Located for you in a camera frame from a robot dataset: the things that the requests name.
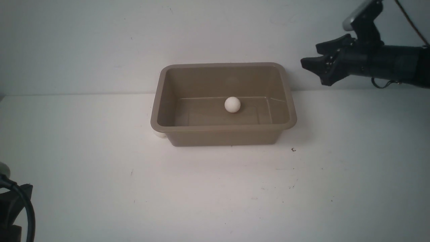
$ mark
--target brown plastic tub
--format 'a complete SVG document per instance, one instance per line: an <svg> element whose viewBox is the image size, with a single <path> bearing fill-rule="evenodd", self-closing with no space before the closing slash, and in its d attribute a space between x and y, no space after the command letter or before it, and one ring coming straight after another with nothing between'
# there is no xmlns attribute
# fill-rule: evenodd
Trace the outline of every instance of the brown plastic tub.
<svg viewBox="0 0 430 242"><path fill-rule="evenodd" d="M170 65L161 71L151 126L174 146L273 144L297 121L276 63ZM224 108L235 96L237 113Z"/></svg>

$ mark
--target white backdrop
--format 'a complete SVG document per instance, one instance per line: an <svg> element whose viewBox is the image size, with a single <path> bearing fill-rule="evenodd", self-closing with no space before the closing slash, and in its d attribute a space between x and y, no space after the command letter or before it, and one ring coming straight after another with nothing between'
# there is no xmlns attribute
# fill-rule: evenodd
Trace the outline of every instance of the white backdrop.
<svg viewBox="0 0 430 242"><path fill-rule="evenodd" d="M344 35L362 0L0 0L0 94L151 93L170 64L277 62L295 90L324 89L300 59ZM428 0L403 0L429 36ZM386 44L422 42L392 0ZM332 88L373 88L349 77Z"/></svg>

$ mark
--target black device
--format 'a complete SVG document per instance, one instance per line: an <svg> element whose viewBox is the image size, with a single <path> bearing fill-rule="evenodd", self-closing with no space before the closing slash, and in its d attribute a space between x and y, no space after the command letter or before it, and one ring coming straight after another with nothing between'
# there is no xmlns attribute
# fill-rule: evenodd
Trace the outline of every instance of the black device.
<svg viewBox="0 0 430 242"><path fill-rule="evenodd" d="M9 180L9 168L0 162L0 188L10 191L0 194L0 242L21 242L20 226L14 225L15 219L23 208L27 212L28 229L27 242L34 241L35 218L30 198L33 186L24 184L18 186Z"/></svg>
<svg viewBox="0 0 430 242"><path fill-rule="evenodd" d="M322 56L301 59L302 67L318 75L326 86L358 75L371 77L378 88L375 78L390 80L386 86L405 83L430 88L430 48L386 46L373 22L382 10L382 0L363 2L343 22L344 30L354 31L357 38L346 34L317 44Z"/></svg>

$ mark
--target wire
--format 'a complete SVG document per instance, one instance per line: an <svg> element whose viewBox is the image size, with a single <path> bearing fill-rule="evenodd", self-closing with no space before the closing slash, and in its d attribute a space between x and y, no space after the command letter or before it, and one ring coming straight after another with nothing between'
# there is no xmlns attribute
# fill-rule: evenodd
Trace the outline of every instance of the wire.
<svg viewBox="0 0 430 242"><path fill-rule="evenodd" d="M385 86L381 87L381 86L379 86L378 84L376 84L376 82L375 82L375 78L372 78L372 84L373 84L373 86L374 86L374 87L376 87L376 88L378 88L378 89L384 89L384 88L386 88L387 86L390 86L392 83L399 83L399 82L396 82L396 81L388 81L388 82L385 84Z"/></svg>
<svg viewBox="0 0 430 242"><path fill-rule="evenodd" d="M24 203L25 211L27 212L27 242L33 242L34 241L34 235L36 232L36 218L34 215L34 209L33 205L31 204L30 199L28 198L27 194L19 187L18 185L13 185L12 190L15 191L19 197L21 198L22 202Z"/></svg>
<svg viewBox="0 0 430 242"><path fill-rule="evenodd" d="M394 0L397 4L397 6L399 6L400 11L402 11L403 15L405 16L406 20L409 22L409 24L411 25L411 27L415 30L415 32L418 34L418 36L420 37L420 39L427 45L430 46L429 42L426 40L426 38L421 34L421 32L417 29L417 27L415 26L415 24L412 22L411 18L409 17L409 15L406 13L405 9L403 8L403 6L400 4L399 0Z"/></svg>
<svg viewBox="0 0 430 242"><path fill-rule="evenodd" d="M30 198L27 194L19 187L16 182L9 180L6 175L0 174L0 188L7 188L14 191L21 198L24 204L25 211L27 212L27 240L26 242L34 241L34 234L36 232L36 218L34 215L33 205L31 204Z"/></svg>

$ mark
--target white tabletop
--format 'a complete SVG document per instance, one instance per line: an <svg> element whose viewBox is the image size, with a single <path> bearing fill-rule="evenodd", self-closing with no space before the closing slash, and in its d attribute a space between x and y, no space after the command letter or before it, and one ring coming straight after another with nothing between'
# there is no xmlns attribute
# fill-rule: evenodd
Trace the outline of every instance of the white tabletop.
<svg viewBox="0 0 430 242"><path fill-rule="evenodd" d="M275 145L177 148L153 94L7 96L0 160L38 242L429 241L430 92L293 97Z"/></svg>

